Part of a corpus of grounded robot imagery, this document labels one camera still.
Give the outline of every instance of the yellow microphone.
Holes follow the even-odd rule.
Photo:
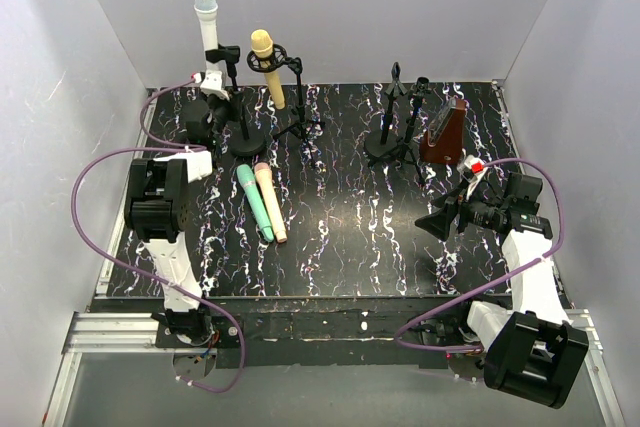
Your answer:
[[[266,30],[256,30],[251,34],[251,50],[253,50],[258,59],[266,59],[273,53],[273,40],[271,40]],[[260,62],[260,66],[268,67],[269,62]],[[280,83],[278,72],[268,72],[264,74],[264,78],[267,81],[271,98],[276,104],[276,109],[284,109],[284,93],[282,92],[282,84]]]
[[[276,241],[281,244],[287,241],[287,230],[282,220],[282,212],[278,205],[278,198],[276,197],[276,191],[273,189],[273,174],[271,173],[271,167],[269,164],[260,162],[253,168],[256,174],[256,180],[260,186],[260,192],[262,192],[262,199],[264,205],[267,208],[269,214],[269,220],[271,221],[271,228],[273,234],[276,236]]]

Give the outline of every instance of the metronome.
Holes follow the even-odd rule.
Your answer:
[[[420,142],[420,158],[434,164],[455,165],[462,155],[467,103],[451,97],[431,121]]]

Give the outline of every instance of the gray floor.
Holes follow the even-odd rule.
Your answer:
[[[231,392],[176,382],[166,354],[84,354],[66,427],[604,425],[586,372],[553,410],[411,366],[249,368]],[[232,371],[214,371],[218,385]]]

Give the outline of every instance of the wall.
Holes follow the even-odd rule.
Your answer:
[[[145,85],[202,68],[193,0],[99,1]],[[407,79],[491,80],[505,78],[545,1],[218,0],[218,32],[246,53],[251,32],[266,28],[302,57],[311,83],[386,81],[396,60]],[[244,60],[239,80],[264,81]]]
[[[0,0],[0,425],[40,425],[74,310],[101,260],[69,214],[89,159],[131,144],[145,91],[97,0]],[[127,159],[82,187],[81,216],[106,245]]]
[[[506,83],[521,154],[563,194],[560,273],[592,312],[628,425],[640,425],[638,1],[549,0]]]

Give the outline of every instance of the black marble table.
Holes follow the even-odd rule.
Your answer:
[[[318,170],[306,166],[300,141],[292,136],[251,163],[271,164],[289,240],[261,240],[244,192],[236,181],[241,161],[223,147],[217,171],[191,184],[191,218],[187,244],[196,275],[209,296],[421,296],[456,294],[505,272],[492,232],[470,226],[463,235],[440,242],[417,229],[414,220],[429,212],[429,202],[459,182],[455,169],[422,165],[427,179],[420,187],[410,165],[367,167],[362,143],[379,126],[386,107],[382,84],[305,86],[307,112],[327,122],[313,134]],[[285,87],[288,105],[295,91]],[[181,107],[194,89],[158,100],[151,130],[175,139],[182,127]],[[469,102],[465,149],[482,159],[514,155],[498,101],[488,83],[439,83],[425,103],[416,134],[448,96]],[[252,122],[270,135],[294,120],[287,108],[276,111],[265,87],[245,89]],[[393,130],[402,133],[410,115],[407,98],[396,105]],[[225,131],[225,140],[229,130]],[[504,179],[505,169],[496,169]],[[148,252],[125,229],[119,259],[152,269]],[[507,285],[496,290],[505,292]],[[160,297],[161,287],[115,267],[109,297]]]

